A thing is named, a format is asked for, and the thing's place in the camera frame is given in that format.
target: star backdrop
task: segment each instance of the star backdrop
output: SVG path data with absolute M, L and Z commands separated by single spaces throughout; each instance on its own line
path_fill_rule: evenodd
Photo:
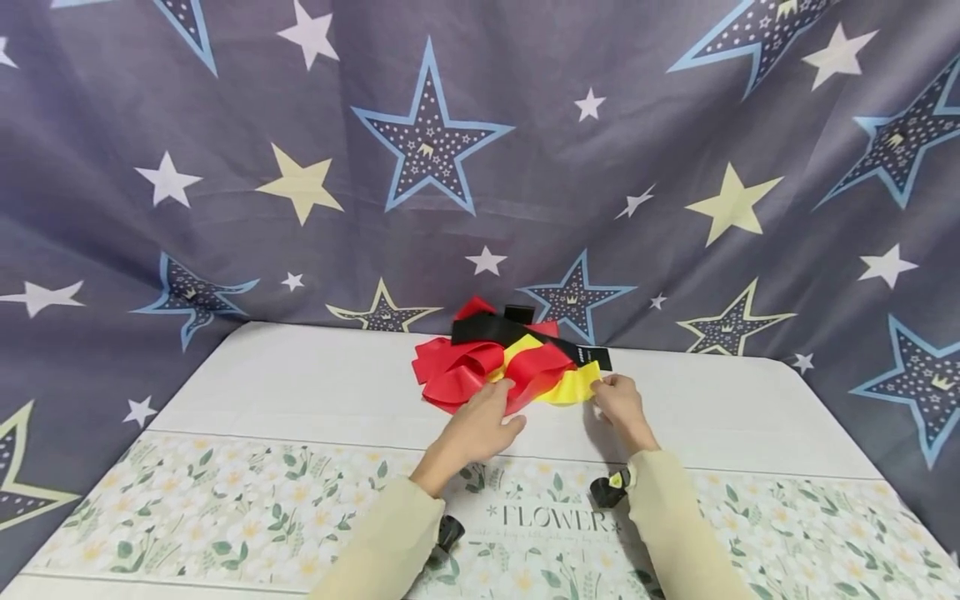
M 240 323 L 446 333 L 474 294 L 784 361 L 960 548 L 957 22 L 4 3 L 0 588 Z

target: crown print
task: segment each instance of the crown print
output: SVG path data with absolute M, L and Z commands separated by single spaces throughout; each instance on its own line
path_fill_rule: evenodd
M 953 388 L 953 386 L 956 385 L 956 382 L 950 381 L 949 379 L 947 379 L 946 377 L 942 377 L 941 375 L 933 375 L 933 378 L 930 379 L 930 385 L 937 388 L 938 390 L 949 392 Z

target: red ribbon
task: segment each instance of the red ribbon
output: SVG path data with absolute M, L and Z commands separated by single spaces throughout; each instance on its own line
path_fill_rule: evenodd
M 492 306 L 474 297 L 457 313 L 465 319 L 478 312 L 495 313 Z M 531 329 L 556 337 L 556 322 L 528 325 Z M 504 348 L 495 342 L 473 342 L 453 346 L 446 338 L 434 338 L 416 347 L 413 361 L 417 382 L 423 385 L 423 398 L 453 414 L 487 383 L 488 376 L 503 366 Z M 576 365 L 559 348 L 544 344 L 514 356 L 503 376 L 514 381 L 507 393 L 506 414 L 511 415 L 548 392 Z

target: black clip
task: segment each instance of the black clip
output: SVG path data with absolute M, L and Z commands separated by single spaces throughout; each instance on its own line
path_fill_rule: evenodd
M 467 530 L 460 524 L 460 521 L 450 515 L 444 515 L 440 519 L 440 533 L 437 535 L 437 548 L 449 554 L 453 545 L 464 536 Z
M 611 509 L 627 495 L 629 485 L 630 471 L 624 468 L 610 477 L 594 479 L 590 484 L 590 495 L 597 508 Z

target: star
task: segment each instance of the star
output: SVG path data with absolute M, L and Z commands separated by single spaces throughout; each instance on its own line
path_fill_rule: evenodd
M 577 105 L 577 108 L 580 109 L 580 121 L 582 122 L 587 117 L 593 117 L 596 120 L 600 120 L 600 115 L 597 113 L 597 109 L 600 105 L 603 104 L 603 101 L 607 100 L 606 97 L 597 98 L 593 95 L 593 88 L 591 87 L 587 92 L 587 97 L 583 100 L 574 100 L 573 104 Z
M 292 158 L 284 154 L 276 144 L 271 144 L 274 148 L 276 165 L 280 168 L 281 177 L 270 183 L 256 188 L 258 192 L 266 192 L 274 196 L 287 198 L 294 204 L 294 210 L 297 212 L 297 218 L 300 225 L 306 225 L 306 219 L 310 216 L 310 210 L 314 204 L 326 206 L 334 210 L 344 211 L 333 196 L 324 188 L 326 174 L 330 170 L 330 163 L 333 158 L 321 160 L 308 167 L 299 166 Z
M 809 354 L 794 354 L 797 362 L 793 364 L 794 368 L 800 370 L 800 375 L 806 374 L 807 369 L 813 369 L 813 352 Z
M 53 304 L 58 306 L 84 306 L 82 303 L 73 300 L 74 294 L 80 290 L 82 285 L 84 285 L 82 281 L 77 281 L 73 285 L 68 285 L 59 290 L 48 290 L 30 281 L 24 281 L 23 294 L 0 296 L 0 301 L 23 302 L 27 306 L 27 315 L 32 319 L 41 310 Z
M 892 117 L 854 117 L 870 137 L 867 151 L 816 207 L 871 177 L 886 185 L 900 208 L 906 208 L 926 152 L 960 135 L 960 107 L 948 107 L 960 74 L 954 59 L 903 112 Z
M 150 399 L 151 396 L 147 396 L 147 399 L 142 402 L 127 400 L 130 405 L 130 413 L 123 419 L 123 422 L 135 420 L 136 424 L 140 425 L 140 429 L 143 429 L 147 424 L 147 419 L 156 414 L 156 411 L 150 408 Z
M 809 29 L 828 8 L 827 0 L 743 0 L 716 27 L 671 66 L 667 73 L 721 60 L 749 56 L 750 79 L 746 98 L 763 81 L 797 37 Z
M 304 287 L 303 283 L 300 281 L 300 278 L 303 277 L 303 273 L 299 275 L 294 275 L 287 271 L 287 278 L 280 282 L 281 285 L 286 285 L 290 288 L 290 291 L 293 292 L 299 287 Z
M 847 39 L 847 34 L 843 31 L 843 23 L 838 23 L 827 47 L 804 57 L 804 62 L 817 67 L 813 89 L 820 87 L 835 73 L 860 75 L 862 71 L 860 71 L 860 62 L 856 59 L 856 53 L 863 50 L 875 35 L 876 31 Z
M 217 315 L 241 315 L 247 313 L 227 299 L 227 295 L 246 294 L 259 279 L 240 285 L 217 285 L 201 279 L 176 260 L 160 253 L 160 284 L 163 290 L 153 303 L 131 312 L 138 314 L 189 315 L 180 328 L 180 346 L 184 352 L 198 329 L 213 322 Z
M 917 265 L 912 262 L 900 260 L 900 244 L 891 248 L 883 256 L 860 256 L 860 260 L 867 263 L 868 268 L 857 281 L 863 281 L 871 277 L 883 277 L 891 290 L 897 285 L 897 277 L 901 273 L 917 268 Z
M 79 496 L 16 482 L 27 451 L 31 400 L 0 424 L 0 531 L 53 511 Z
M 935 348 L 898 321 L 887 316 L 894 368 L 851 390 L 851 394 L 910 407 L 917 423 L 920 450 L 933 468 L 937 455 L 960 420 L 960 342 Z M 933 371 L 932 376 L 924 371 Z
M 426 42 L 409 115 L 385 114 L 363 108 L 353 108 L 353 112 L 396 157 L 384 212 L 403 204 L 423 187 L 433 185 L 463 210 L 476 216 L 463 160 L 512 131 L 513 127 L 450 119 L 430 38 Z M 426 132 L 428 127 L 434 128 L 432 136 Z M 468 133 L 470 142 L 463 137 L 457 141 L 459 132 Z M 418 168 L 417 173 L 411 170 L 414 166 Z
M 493 254 L 489 248 L 484 246 L 483 251 L 480 252 L 479 255 L 464 256 L 464 258 L 476 265 L 476 269 L 473 270 L 474 275 L 480 275 L 484 271 L 490 271 L 494 275 L 500 276 L 500 269 L 497 265 L 506 260 L 507 257 Z
M 707 245 L 709 246 L 716 241 L 724 231 L 732 226 L 750 233 L 762 234 L 763 229 L 760 228 L 760 221 L 756 219 L 754 213 L 754 204 L 766 196 L 782 179 L 782 177 L 778 177 L 751 187 L 744 187 L 740 177 L 733 169 L 733 165 L 727 163 L 727 172 L 723 176 L 720 194 L 687 207 L 713 218 L 710 233 L 707 236 Z
M 756 282 L 757 279 L 754 279 L 721 315 L 677 322 L 678 325 L 697 334 L 696 343 L 687 352 L 704 354 L 716 351 L 728 356 L 743 356 L 747 338 L 767 327 L 797 316 L 794 313 L 755 316 L 753 309 Z
M 312 18 L 300 5 L 300 0 L 294 0 L 294 13 L 297 16 L 297 24 L 282 32 L 277 32 L 277 35 L 289 39 L 301 48 L 303 61 L 306 62 L 306 70 L 310 70 L 318 54 L 339 60 L 336 51 L 330 45 L 330 40 L 327 39 L 333 13 Z
M 202 177 L 178 173 L 177 167 L 174 166 L 173 159 L 170 158 L 169 152 L 163 153 L 159 168 L 136 168 L 136 172 L 147 178 L 147 181 L 154 185 L 154 206 L 160 204 L 161 201 L 167 198 L 173 198 L 189 208 L 190 202 L 186 198 L 185 188 L 203 179 Z
M 633 285 L 590 285 L 586 250 L 580 253 L 560 283 L 517 288 L 543 306 L 537 323 L 567 324 L 591 345 L 595 344 L 593 309 L 635 289 Z
M 216 77 L 217 65 L 213 60 L 210 38 L 206 34 L 206 21 L 204 11 L 200 7 L 200 0 L 154 0 L 154 4 L 163 16 L 167 17 L 190 50 Z
M 16 66 L 16 62 L 13 62 L 13 59 L 7 56 L 7 39 L 5 37 L 0 37 L 0 64 L 6 64 L 14 69 L 20 68 Z
M 651 191 L 653 191 L 654 185 L 651 185 L 650 187 L 648 187 L 647 191 L 643 192 L 641 196 L 627 196 L 627 207 L 624 208 L 622 211 L 620 211 L 620 214 L 613 217 L 613 219 L 614 220 L 619 219 L 623 215 L 627 215 L 628 219 L 630 217 L 633 217 L 634 211 L 638 206 L 640 206 L 641 204 L 647 202 L 648 200 L 654 197 L 654 195 L 650 193 Z
M 394 304 L 394 299 L 390 297 L 390 291 L 383 282 L 383 277 L 376 284 L 376 292 L 373 294 L 373 302 L 370 310 L 353 311 L 346 308 L 337 308 L 336 306 L 326 306 L 326 309 L 333 313 L 338 319 L 348 319 L 359 321 L 362 329 L 369 331 L 402 331 L 410 333 L 410 324 L 425 317 L 430 313 L 443 310 L 440 306 L 425 308 L 398 308 Z

